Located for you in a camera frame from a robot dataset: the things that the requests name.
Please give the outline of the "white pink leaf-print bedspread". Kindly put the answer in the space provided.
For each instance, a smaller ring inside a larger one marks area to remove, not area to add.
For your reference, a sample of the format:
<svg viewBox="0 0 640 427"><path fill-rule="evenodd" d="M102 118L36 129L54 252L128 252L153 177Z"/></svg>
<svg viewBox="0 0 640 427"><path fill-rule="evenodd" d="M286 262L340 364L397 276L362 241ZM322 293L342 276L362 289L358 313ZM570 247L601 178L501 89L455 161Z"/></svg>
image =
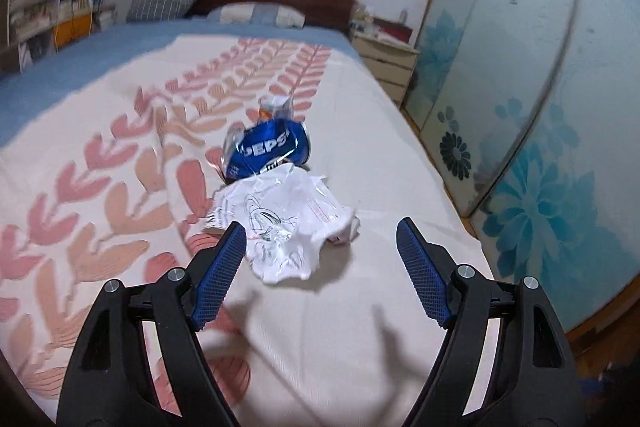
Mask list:
<svg viewBox="0 0 640 427"><path fill-rule="evenodd" d="M484 267L370 72L282 37L98 37L1 83L1 351L53 419L102 285L157 280L232 221L248 256L198 336L245 426L398 426L444 333L395 245L411 218Z"/></svg>

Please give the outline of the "large crumpled white paper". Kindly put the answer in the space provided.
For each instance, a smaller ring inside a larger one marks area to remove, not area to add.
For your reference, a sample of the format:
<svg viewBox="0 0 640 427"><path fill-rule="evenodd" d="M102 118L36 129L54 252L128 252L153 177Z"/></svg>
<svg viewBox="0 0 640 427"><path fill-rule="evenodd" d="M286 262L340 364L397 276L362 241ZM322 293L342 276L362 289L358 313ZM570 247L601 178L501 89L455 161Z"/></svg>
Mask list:
<svg viewBox="0 0 640 427"><path fill-rule="evenodd" d="M321 176L291 164L218 191L204 230L221 232L233 222L245 229L250 269L268 285L309 280L324 244L351 242L360 225L356 211L342 205Z"/></svg>

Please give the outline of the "floral glass sliding wardrobe door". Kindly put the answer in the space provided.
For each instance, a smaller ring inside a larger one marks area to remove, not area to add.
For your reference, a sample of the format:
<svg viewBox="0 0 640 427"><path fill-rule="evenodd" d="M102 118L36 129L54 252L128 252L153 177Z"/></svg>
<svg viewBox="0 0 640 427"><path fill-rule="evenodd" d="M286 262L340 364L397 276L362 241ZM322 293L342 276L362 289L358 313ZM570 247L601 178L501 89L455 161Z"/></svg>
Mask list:
<svg viewBox="0 0 640 427"><path fill-rule="evenodd" d="M639 273L639 0L433 0L406 107L492 272L566 329Z"/></svg>

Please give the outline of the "blue crushed Pepsi wrapper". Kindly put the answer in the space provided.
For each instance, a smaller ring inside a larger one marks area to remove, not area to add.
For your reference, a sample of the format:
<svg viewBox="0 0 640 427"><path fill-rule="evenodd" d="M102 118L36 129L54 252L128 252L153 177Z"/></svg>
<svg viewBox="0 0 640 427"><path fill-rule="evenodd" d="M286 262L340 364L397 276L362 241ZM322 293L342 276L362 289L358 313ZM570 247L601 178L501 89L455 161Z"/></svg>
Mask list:
<svg viewBox="0 0 640 427"><path fill-rule="evenodd" d="M221 173L227 182L257 176L285 162L302 167L310 157L305 126L293 119L289 95L264 95L253 127L234 124L222 146Z"/></svg>

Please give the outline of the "blue bed sheet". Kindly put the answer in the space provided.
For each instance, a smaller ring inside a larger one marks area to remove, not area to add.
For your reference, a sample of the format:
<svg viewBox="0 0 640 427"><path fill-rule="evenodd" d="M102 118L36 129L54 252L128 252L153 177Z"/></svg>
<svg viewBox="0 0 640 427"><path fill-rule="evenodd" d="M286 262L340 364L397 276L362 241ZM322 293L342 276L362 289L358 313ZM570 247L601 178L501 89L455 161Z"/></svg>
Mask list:
<svg viewBox="0 0 640 427"><path fill-rule="evenodd" d="M314 26L295 29L224 25L206 17L116 25L43 57L21 74L1 77L1 144L11 142L32 120L64 100L66 95L139 55L168 46L182 35L279 38L321 44L354 60L359 58L345 35Z"/></svg>

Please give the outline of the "light wooden nightstand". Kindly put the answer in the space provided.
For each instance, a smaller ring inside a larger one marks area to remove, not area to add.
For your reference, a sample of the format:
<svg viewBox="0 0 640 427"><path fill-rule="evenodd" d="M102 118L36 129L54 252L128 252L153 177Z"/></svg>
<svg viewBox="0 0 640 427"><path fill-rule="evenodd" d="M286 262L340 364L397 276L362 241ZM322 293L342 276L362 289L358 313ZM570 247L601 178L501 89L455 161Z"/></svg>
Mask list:
<svg viewBox="0 0 640 427"><path fill-rule="evenodd" d="M403 42L369 36L362 31L350 34L350 44L388 97L400 107L416 68L418 51Z"/></svg>

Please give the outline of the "white blue flat pillow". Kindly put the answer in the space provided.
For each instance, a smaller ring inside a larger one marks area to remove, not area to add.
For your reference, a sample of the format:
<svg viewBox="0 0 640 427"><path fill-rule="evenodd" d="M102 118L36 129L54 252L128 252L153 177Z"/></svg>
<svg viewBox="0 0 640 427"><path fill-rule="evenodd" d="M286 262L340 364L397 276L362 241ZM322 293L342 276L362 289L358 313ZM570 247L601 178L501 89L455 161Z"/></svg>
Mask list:
<svg viewBox="0 0 640 427"><path fill-rule="evenodd" d="M218 24L258 25L280 28L303 28L305 15L285 4L241 2L229 3L214 9L206 16Z"/></svg>

